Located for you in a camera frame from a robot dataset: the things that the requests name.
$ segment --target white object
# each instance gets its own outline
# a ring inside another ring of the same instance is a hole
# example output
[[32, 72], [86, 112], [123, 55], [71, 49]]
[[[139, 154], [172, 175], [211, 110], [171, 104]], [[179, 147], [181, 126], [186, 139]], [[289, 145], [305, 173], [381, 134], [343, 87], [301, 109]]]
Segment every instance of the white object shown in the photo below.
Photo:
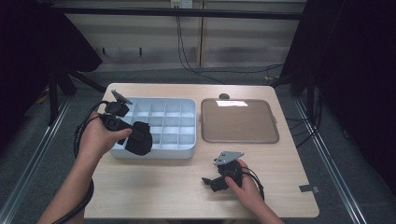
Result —
[[122, 120], [133, 125], [148, 123], [152, 135], [149, 154], [138, 156], [116, 143], [110, 149], [115, 158], [127, 159], [189, 159], [196, 142], [196, 103], [186, 98], [134, 98], [130, 111]]
[[181, 7], [182, 8], [192, 8], [192, 0], [182, 0]]
[[181, 0], [171, 0], [171, 8], [181, 8]]

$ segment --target human hand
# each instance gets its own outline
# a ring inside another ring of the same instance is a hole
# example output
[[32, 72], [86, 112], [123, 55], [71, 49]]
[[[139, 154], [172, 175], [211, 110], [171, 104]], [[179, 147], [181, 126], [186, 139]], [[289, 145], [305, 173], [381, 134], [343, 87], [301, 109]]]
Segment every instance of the human hand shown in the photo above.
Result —
[[[248, 173], [248, 166], [242, 160], [238, 159], [237, 161], [242, 166], [242, 171]], [[248, 175], [242, 175], [241, 188], [239, 188], [239, 186], [229, 176], [225, 176], [224, 179], [230, 189], [232, 189], [238, 197], [239, 202], [241, 202], [241, 204], [250, 211], [254, 211], [255, 208], [258, 208], [264, 204], [264, 200], [262, 199], [262, 196], [260, 195], [256, 183], [252, 177]]]
[[128, 137], [132, 133], [132, 129], [124, 129], [117, 132], [109, 131], [99, 119], [99, 116], [101, 114], [97, 112], [91, 113], [89, 120], [92, 120], [82, 134], [78, 155], [94, 157], [100, 160], [117, 141]]

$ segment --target gray floor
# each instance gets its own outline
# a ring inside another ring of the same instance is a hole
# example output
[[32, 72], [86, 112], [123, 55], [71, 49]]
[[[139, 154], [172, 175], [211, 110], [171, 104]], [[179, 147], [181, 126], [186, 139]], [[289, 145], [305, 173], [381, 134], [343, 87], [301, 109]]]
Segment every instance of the gray floor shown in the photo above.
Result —
[[[262, 67], [249, 68], [254, 71]], [[247, 71], [246, 68], [226, 70]], [[270, 77], [276, 76], [278, 70], [272, 71]], [[253, 74], [233, 74], [228, 72], [204, 73], [225, 84], [265, 85], [267, 76], [264, 72]], [[219, 84], [216, 80], [199, 76], [185, 69], [146, 70], [134, 72], [91, 73], [88, 77], [106, 86], [112, 82], [136, 83], [201, 83]], [[26, 191], [12, 223], [34, 223], [50, 201], [52, 193], [59, 188], [69, 168], [73, 164], [73, 132], [95, 102], [102, 99], [103, 94], [75, 80], [78, 92], [51, 142], [43, 162], [39, 165], [35, 178]], [[309, 133], [295, 104], [290, 96], [289, 86], [276, 88], [279, 102], [288, 119], [290, 131], [295, 144], [301, 143]], [[34, 105], [26, 113], [20, 131], [8, 146], [7, 153], [0, 158], [0, 205], [5, 205], [7, 197], [17, 185], [28, 161], [33, 156], [41, 137], [47, 130], [49, 120], [49, 102]], [[345, 138], [343, 127], [337, 122], [332, 112], [324, 104], [321, 113], [319, 132], [332, 154], [343, 178], [367, 223], [396, 223], [396, 200], [377, 173], [369, 166], [359, 153], [353, 139]], [[315, 218], [285, 218], [286, 223], [353, 223], [346, 210], [339, 192], [332, 182], [315, 144], [309, 139], [298, 147], [309, 182], [318, 187], [315, 194], [320, 214]], [[126, 220], [88, 220], [90, 223], [128, 223]]]

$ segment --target black cable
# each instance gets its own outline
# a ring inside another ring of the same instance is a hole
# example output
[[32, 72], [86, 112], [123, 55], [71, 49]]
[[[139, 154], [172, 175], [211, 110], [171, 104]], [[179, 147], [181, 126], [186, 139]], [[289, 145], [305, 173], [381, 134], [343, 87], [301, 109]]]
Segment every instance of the black cable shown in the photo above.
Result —
[[[94, 119], [99, 118], [99, 116], [89, 119], [91, 113], [96, 109], [96, 107], [98, 107], [101, 104], [109, 104], [108, 101], [102, 101], [96, 105], [94, 105], [91, 110], [89, 111], [89, 113], [85, 116], [84, 120], [82, 121], [82, 123], [78, 126], [76, 133], [75, 133], [75, 142], [74, 142], [74, 154], [75, 157], [77, 157], [78, 152], [79, 152], [79, 144], [81, 141], [81, 136], [85, 131], [85, 128], [87, 127], [87, 125]], [[70, 218], [74, 217], [76, 214], [78, 214], [82, 209], [84, 209], [87, 204], [91, 201], [91, 198], [93, 196], [93, 192], [94, 192], [94, 184], [93, 184], [93, 180], [91, 179], [91, 183], [90, 186], [88, 188], [88, 191], [84, 197], [84, 199], [81, 201], [80, 204], [78, 204], [73, 210], [71, 210], [70, 212], [68, 212], [66, 215], [64, 215], [63, 217], [59, 218], [58, 220], [54, 221], [53, 224], [62, 224], [65, 223], [66, 221], [68, 221]]]
[[289, 128], [289, 130], [295, 129], [295, 128], [301, 126], [302, 124], [304, 124], [304, 122], [300, 121], [298, 124], [296, 124], [296, 125], [292, 126], [291, 128]]
[[260, 192], [260, 195], [262, 196], [262, 199], [265, 201], [264, 187], [262, 186], [262, 183], [260, 182], [259, 178], [258, 178], [256, 175], [253, 175], [253, 174], [248, 173], [248, 172], [242, 172], [242, 174], [243, 174], [243, 175], [248, 175], [248, 176], [250, 176], [250, 177], [253, 178], [253, 180], [254, 180], [254, 181], [256, 182], [256, 184], [257, 184], [257, 187], [259, 188], [259, 192]]
[[268, 86], [268, 84], [270, 83], [270, 73], [268, 72], [268, 70], [266, 70], [265, 74], [267, 74], [267, 76], [266, 76], [267, 81], [265, 82], [265, 86]]
[[[181, 43], [181, 50], [182, 50], [183, 55], [184, 55], [184, 60], [185, 60], [185, 62], [186, 62], [186, 64], [187, 64], [188, 67], [186, 67], [186, 65], [183, 63], [183, 61], [182, 61], [182, 59], [181, 59], [180, 43]], [[268, 65], [265, 69], [256, 70], [256, 71], [232, 71], [232, 70], [206, 70], [206, 71], [196, 71], [196, 70], [194, 70], [194, 69], [190, 66], [189, 61], [187, 60], [186, 52], [185, 52], [185, 50], [184, 50], [183, 36], [182, 36], [182, 34], [181, 34], [180, 17], [177, 17], [177, 51], [178, 51], [178, 58], [179, 58], [180, 63], [181, 63], [181, 65], [183, 66], [184, 69], [186, 69], [186, 70], [189, 71], [189, 72], [193, 72], [194, 74], [196, 74], [196, 75], [198, 75], [198, 76], [210, 78], [210, 79], [212, 79], [212, 80], [214, 80], [214, 81], [217, 81], [217, 82], [219, 82], [219, 83], [221, 83], [221, 84], [224, 84], [224, 85], [225, 85], [224, 82], [222, 82], [222, 81], [220, 81], [220, 80], [218, 80], [218, 79], [215, 79], [215, 78], [213, 78], [213, 77], [205, 76], [205, 75], [203, 75], [203, 73], [239, 73], [239, 74], [254, 74], [254, 73], [262, 73], [262, 72], [265, 72], [265, 73], [267, 73], [267, 76], [269, 76], [269, 74], [268, 74], [268, 71], [269, 71], [269, 70], [275, 69], [275, 68], [277, 68], [277, 67], [283, 65], [283, 63], [271, 64], [271, 65]]]
[[285, 118], [286, 120], [290, 121], [307, 121], [308, 119], [290, 119], [290, 118]]
[[317, 121], [317, 126], [314, 126], [314, 130], [311, 134], [309, 134], [301, 143], [296, 145], [296, 148], [300, 147], [302, 144], [304, 144], [306, 141], [309, 140], [314, 134], [318, 132], [320, 123], [321, 123], [321, 112], [322, 112], [322, 102], [323, 102], [323, 96], [321, 95], [321, 92], [319, 93], [317, 105], [316, 105], [316, 115], [315, 118], [318, 119]]
[[306, 131], [303, 131], [303, 132], [300, 132], [300, 133], [295, 133], [295, 134], [292, 135], [292, 137], [295, 137], [295, 136], [298, 136], [298, 135], [302, 135], [304, 133], [306, 133]]
[[245, 168], [245, 169], [249, 170], [251, 173], [253, 173], [259, 179], [259, 177], [256, 175], [256, 173], [254, 173], [254, 171], [251, 170], [250, 168], [245, 167], [245, 166], [242, 166], [242, 168]]
[[[180, 63], [184, 67], [184, 69], [186, 69], [189, 72], [193, 72], [194, 74], [196, 74], [196, 75], [198, 75], [200, 77], [207, 77], [207, 78], [210, 78], [210, 79], [212, 79], [212, 80], [214, 80], [214, 81], [216, 81], [218, 83], [221, 83], [221, 84], [225, 85], [224, 82], [222, 82], [222, 81], [220, 81], [220, 80], [218, 80], [216, 78], [209, 77], [209, 76], [204, 76], [204, 75], [200, 74], [199, 72], [196, 72], [194, 69], [192, 69], [192, 67], [189, 64], [189, 61], [187, 60], [186, 51], [184, 50], [184, 42], [183, 42], [183, 37], [182, 37], [182, 34], [181, 34], [180, 17], [176, 17], [176, 20], [177, 20], [177, 51], [178, 51], [178, 59], [180, 60]], [[186, 65], [181, 60], [180, 43], [181, 43], [181, 48], [182, 48], [183, 55], [184, 55], [184, 60], [185, 60], [185, 62], [187, 64], [188, 68], [186, 67]]]

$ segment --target white wall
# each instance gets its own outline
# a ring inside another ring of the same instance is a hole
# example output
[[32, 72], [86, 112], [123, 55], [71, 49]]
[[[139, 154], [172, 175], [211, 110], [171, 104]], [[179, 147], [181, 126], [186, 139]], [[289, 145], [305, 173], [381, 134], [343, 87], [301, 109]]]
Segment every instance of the white wall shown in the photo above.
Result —
[[[304, 0], [194, 0], [193, 7], [224, 10], [302, 12], [304, 3]], [[56, 1], [55, 4], [106, 7], [170, 7], [170, 0], [64, 0]], [[76, 14], [70, 14], [67, 17], [77, 26], [95, 49], [177, 48], [177, 21], [175, 17]], [[184, 46], [195, 50], [193, 60], [197, 62], [196, 65], [201, 66], [216, 66], [216, 61], [224, 61], [228, 57], [224, 54], [224, 52], [227, 52], [225, 49], [232, 49], [233, 52], [238, 50], [242, 52], [243, 50], [241, 51], [240, 49], [252, 49], [253, 51], [256, 49], [265, 53], [265, 55], [273, 55], [273, 57], [262, 57], [259, 55], [261, 59], [258, 59], [258, 63], [282, 63], [289, 51], [298, 25], [297, 21], [186, 17], [180, 18], [180, 22]], [[252, 58], [240, 58], [241, 62], [244, 60], [248, 63], [252, 61]]]

